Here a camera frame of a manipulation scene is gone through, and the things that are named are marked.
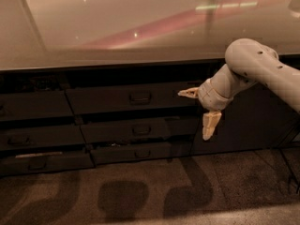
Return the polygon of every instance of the floor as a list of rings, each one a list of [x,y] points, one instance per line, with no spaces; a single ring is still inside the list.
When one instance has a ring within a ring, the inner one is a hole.
[[[283,153],[300,178],[300,148]],[[300,224],[290,174],[258,150],[4,177],[0,224]]]

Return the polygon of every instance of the robotic hand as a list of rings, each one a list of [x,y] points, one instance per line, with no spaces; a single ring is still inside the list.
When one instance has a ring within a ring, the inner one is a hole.
[[[300,113],[300,70],[278,61],[271,48],[247,38],[233,42],[225,52],[226,64],[200,87],[189,88],[179,96],[197,98],[209,112],[203,115],[202,135],[211,138],[221,111],[234,96],[261,83]]]

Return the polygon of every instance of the white robotic arm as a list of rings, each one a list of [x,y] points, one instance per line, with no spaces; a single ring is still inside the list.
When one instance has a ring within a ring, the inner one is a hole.
[[[233,97],[255,83],[261,83],[300,113],[300,70],[278,61],[271,48],[252,39],[238,39],[225,52],[226,64],[200,87],[179,96],[197,98],[209,112],[203,115],[203,138],[214,133],[221,111]]]

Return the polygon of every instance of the robotic arm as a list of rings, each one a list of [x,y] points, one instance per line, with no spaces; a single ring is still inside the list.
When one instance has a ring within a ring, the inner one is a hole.
[[[300,70],[278,61],[273,49],[247,38],[233,42],[225,52],[226,64],[200,87],[189,88],[179,96],[197,98],[209,112],[203,115],[202,135],[211,138],[221,111],[234,96],[261,83],[300,113]]]

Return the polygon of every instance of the glossy countertop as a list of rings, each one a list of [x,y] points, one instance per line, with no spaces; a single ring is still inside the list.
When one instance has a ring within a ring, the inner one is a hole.
[[[0,70],[300,54],[300,0],[0,0]]]

